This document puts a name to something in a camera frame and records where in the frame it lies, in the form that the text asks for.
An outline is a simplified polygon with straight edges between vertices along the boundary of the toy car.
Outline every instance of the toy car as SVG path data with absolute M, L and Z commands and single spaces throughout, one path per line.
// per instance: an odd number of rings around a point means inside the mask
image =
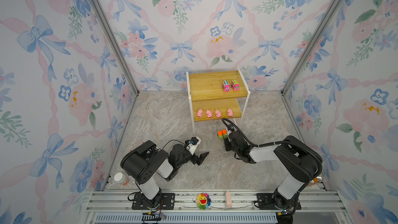
M 224 92 L 229 92 L 230 91 L 230 87 L 229 87 L 229 84 L 228 84 L 228 82 L 226 81 L 226 80 L 224 80 L 223 82 L 222 82 L 222 89 L 224 89 Z
M 238 84 L 238 81 L 237 81 L 237 80 L 232 80 L 232 89 L 233 89 L 234 91 L 239 90 L 239 84 Z

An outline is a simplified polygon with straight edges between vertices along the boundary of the rainbow flower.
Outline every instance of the rainbow flower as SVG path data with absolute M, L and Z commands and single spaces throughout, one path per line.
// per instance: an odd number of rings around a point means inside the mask
M 209 208 L 210 203 L 211 203 L 211 199 L 207 193 L 201 193 L 198 195 L 198 197 L 196 197 L 196 205 L 200 209 L 205 210 L 205 209 Z

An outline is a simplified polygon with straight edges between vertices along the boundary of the wooden shelf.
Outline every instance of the wooden shelf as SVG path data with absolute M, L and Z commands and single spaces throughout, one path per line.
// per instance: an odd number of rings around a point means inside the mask
M 232 80 L 234 79 L 237 80 L 239 83 L 239 90 L 234 91 L 231 88 L 229 92 L 224 92 L 224 90 L 222 89 L 222 81 L 227 80 L 228 83 L 231 84 Z M 225 71 L 225 72 L 190 74 L 189 84 L 191 87 L 192 103 L 196 101 L 236 99 L 241 97 L 247 97 L 248 95 L 246 86 L 242 82 L 242 78 L 239 74 L 239 71 L 237 70 Z
M 219 100 L 212 100 L 212 101 L 195 101 L 192 102 L 192 108 L 193 108 L 193 121 L 194 122 L 200 122 L 200 121 L 213 121 L 213 120 L 220 120 L 221 118 L 216 117 L 216 109 L 218 109 L 221 114 L 222 118 L 239 118 L 242 116 L 242 112 L 240 111 L 240 107 L 238 104 L 237 99 L 219 99 Z M 203 115 L 202 117 L 198 118 L 196 115 L 196 112 L 201 109 L 203 110 Z M 228 117 L 226 111 L 228 108 L 231 108 L 231 110 L 234 112 L 233 117 Z M 209 109 L 213 113 L 212 118 L 208 118 L 206 116 L 206 110 Z

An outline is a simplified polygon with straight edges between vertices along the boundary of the white bottle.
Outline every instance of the white bottle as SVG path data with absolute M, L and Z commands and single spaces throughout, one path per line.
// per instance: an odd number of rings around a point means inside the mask
M 115 176 L 113 177 L 113 179 L 115 180 L 115 182 L 124 185 L 127 185 L 127 183 L 129 182 L 128 177 L 123 174 L 122 172 L 118 172 L 115 174 Z

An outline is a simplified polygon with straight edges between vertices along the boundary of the bottle cap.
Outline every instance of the bottle cap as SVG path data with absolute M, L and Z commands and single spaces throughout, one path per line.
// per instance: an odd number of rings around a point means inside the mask
M 121 182 L 123 180 L 123 176 L 124 176 L 123 173 L 118 172 L 118 173 L 115 174 L 114 180 L 119 183 L 119 182 Z

